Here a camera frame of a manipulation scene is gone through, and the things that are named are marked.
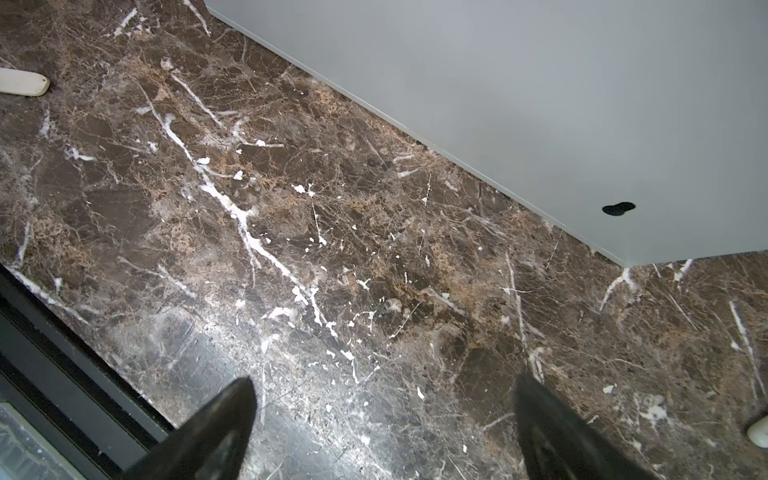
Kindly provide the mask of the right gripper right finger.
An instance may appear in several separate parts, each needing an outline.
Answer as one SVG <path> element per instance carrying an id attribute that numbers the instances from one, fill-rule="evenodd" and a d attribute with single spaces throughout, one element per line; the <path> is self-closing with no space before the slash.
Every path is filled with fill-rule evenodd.
<path id="1" fill-rule="evenodd" d="M 652 479 L 611 445 L 547 386 L 517 377 L 514 414 L 518 444 L 531 479 Z"/>

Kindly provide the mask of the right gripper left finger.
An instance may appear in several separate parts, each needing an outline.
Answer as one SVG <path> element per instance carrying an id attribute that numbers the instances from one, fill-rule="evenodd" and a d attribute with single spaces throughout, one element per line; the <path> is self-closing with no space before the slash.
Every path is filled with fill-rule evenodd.
<path id="1" fill-rule="evenodd" d="M 257 407 L 252 380 L 234 380 L 121 477 L 237 479 Z"/>

